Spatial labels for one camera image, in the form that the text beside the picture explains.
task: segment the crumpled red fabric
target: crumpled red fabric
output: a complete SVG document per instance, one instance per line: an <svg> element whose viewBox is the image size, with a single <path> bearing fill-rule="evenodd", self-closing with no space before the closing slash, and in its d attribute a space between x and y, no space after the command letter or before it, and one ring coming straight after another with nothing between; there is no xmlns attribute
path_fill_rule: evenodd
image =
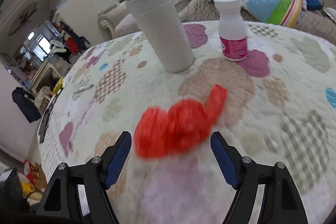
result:
<svg viewBox="0 0 336 224"><path fill-rule="evenodd" d="M186 152L205 140L220 116L227 90L214 85L205 107L193 99L184 99L168 112L148 108L134 133L136 154L144 159L160 158Z"/></svg>

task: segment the red stripe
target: red stripe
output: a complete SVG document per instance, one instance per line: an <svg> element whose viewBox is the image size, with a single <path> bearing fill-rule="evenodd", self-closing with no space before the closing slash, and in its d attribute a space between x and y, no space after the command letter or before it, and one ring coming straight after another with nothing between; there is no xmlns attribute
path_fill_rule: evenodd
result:
<svg viewBox="0 0 336 224"><path fill-rule="evenodd" d="M290 6L290 8L289 8L289 10L288 10L288 12L287 12L285 18L281 21L280 25L284 24L285 21L287 20L287 18L289 17L289 15L290 15L290 13L291 13L293 7L294 7L295 1L296 1L296 0L293 0L293 1L292 1L292 5Z"/></svg>

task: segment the quilted tablecloth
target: quilted tablecloth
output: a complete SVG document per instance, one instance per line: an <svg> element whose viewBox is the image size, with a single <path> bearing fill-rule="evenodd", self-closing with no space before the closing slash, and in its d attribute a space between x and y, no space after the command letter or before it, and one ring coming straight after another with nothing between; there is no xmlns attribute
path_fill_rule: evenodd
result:
<svg viewBox="0 0 336 224"><path fill-rule="evenodd" d="M185 97L203 103L219 84L228 98L212 130L257 163L284 162L309 223L323 223L336 204L336 46L293 29L247 24L249 54L241 62L223 58L217 21L185 25L195 61L181 73L163 69L142 32L90 48L66 76L39 147L47 178L61 162L101 155L122 131L134 134L147 107L167 110ZM250 223L257 222L262 192L260 186ZM160 160L139 159L132 147L108 190L120 223L140 224L222 223L234 194L209 140Z"/></svg>

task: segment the white tumbler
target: white tumbler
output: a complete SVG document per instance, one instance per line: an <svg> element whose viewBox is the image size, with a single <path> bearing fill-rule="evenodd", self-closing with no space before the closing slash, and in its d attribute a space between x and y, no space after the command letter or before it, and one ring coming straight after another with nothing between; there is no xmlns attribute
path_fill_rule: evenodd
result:
<svg viewBox="0 0 336 224"><path fill-rule="evenodd" d="M167 71L192 65L194 55L171 0L127 0L126 5Z"/></svg>

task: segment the silver bolt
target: silver bolt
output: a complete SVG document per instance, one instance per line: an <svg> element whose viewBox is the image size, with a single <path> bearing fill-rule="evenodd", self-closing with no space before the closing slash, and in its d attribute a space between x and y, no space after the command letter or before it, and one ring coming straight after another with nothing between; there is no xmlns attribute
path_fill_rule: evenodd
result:
<svg viewBox="0 0 336 224"><path fill-rule="evenodd" d="M98 162L100 162L100 157L93 157L91 161L92 163L97 164Z"/></svg>
<svg viewBox="0 0 336 224"><path fill-rule="evenodd" d="M63 169L65 169L65 167L67 167L67 164L65 164L65 163L61 163L61 164L59 164L59 165L57 166L57 168L58 168L59 170L63 170Z"/></svg>
<svg viewBox="0 0 336 224"><path fill-rule="evenodd" d="M277 167L279 167L280 169L284 169L286 167L286 165L283 162L278 162L277 163Z"/></svg>
<svg viewBox="0 0 336 224"><path fill-rule="evenodd" d="M243 162L245 162L246 164L249 164L251 161L252 160L250 157L243 157Z"/></svg>

